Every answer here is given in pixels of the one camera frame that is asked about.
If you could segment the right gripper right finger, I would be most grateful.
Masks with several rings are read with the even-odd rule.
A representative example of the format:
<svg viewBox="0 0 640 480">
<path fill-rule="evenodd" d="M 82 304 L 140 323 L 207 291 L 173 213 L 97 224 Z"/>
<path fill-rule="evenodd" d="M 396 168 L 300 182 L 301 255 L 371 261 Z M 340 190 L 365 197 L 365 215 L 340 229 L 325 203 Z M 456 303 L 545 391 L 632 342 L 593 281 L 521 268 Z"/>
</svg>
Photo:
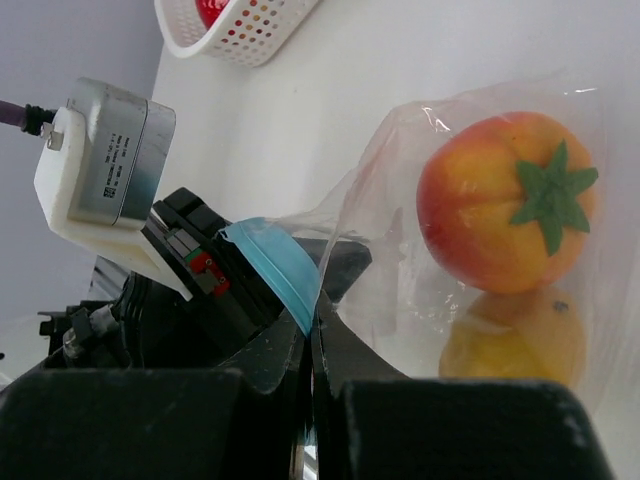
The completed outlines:
<svg viewBox="0 0 640 480">
<path fill-rule="evenodd" d="M 610 479 L 590 420 L 539 380 L 412 379 L 321 295 L 310 335 L 322 479 Z"/>
</svg>

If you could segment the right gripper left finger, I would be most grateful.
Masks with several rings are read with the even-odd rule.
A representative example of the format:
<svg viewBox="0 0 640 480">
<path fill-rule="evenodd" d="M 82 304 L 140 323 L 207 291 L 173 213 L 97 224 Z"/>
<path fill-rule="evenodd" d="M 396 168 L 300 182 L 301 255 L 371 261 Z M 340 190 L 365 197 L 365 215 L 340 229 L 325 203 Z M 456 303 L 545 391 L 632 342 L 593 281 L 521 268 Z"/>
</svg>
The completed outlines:
<svg viewBox="0 0 640 480">
<path fill-rule="evenodd" d="M 35 370 L 1 395 L 1 475 L 296 479 L 309 373 L 289 316 L 216 368 Z"/>
</svg>

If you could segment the clear zip top bag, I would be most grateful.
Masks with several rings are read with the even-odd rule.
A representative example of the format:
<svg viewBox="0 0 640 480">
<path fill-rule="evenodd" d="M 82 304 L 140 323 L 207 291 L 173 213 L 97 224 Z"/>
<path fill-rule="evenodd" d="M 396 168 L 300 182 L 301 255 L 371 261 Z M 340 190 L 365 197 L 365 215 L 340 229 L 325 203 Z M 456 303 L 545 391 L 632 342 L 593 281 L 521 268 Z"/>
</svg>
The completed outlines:
<svg viewBox="0 0 640 480">
<path fill-rule="evenodd" d="M 560 74 L 393 108 L 315 208 L 234 222 L 302 327 L 322 296 L 413 378 L 639 383 L 639 217 L 608 94 Z"/>
</svg>

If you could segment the orange red fake tomato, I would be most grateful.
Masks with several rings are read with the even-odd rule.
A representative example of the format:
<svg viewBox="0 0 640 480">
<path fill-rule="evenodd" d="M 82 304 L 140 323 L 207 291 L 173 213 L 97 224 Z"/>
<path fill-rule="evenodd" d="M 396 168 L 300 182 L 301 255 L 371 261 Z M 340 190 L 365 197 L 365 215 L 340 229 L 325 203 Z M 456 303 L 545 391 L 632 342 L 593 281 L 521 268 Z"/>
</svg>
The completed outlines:
<svg viewBox="0 0 640 480">
<path fill-rule="evenodd" d="M 463 283 L 504 294 L 537 289 L 581 255 L 598 177 L 588 149 L 552 117 L 489 117 L 427 160 L 419 227 L 436 262 Z"/>
</svg>

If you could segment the orange fake food piece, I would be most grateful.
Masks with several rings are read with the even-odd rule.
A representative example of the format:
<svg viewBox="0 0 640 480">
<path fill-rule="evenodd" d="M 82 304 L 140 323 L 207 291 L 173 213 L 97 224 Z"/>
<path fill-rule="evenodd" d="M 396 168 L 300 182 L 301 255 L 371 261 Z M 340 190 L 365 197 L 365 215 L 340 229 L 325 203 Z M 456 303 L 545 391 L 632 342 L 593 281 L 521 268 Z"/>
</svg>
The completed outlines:
<svg viewBox="0 0 640 480">
<path fill-rule="evenodd" d="M 587 338 L 571 295 L 557 287 L 481 294 L 451 325 L 438 373 L 444 378 L 538 378 L 576 386 Z"/>
</svg>

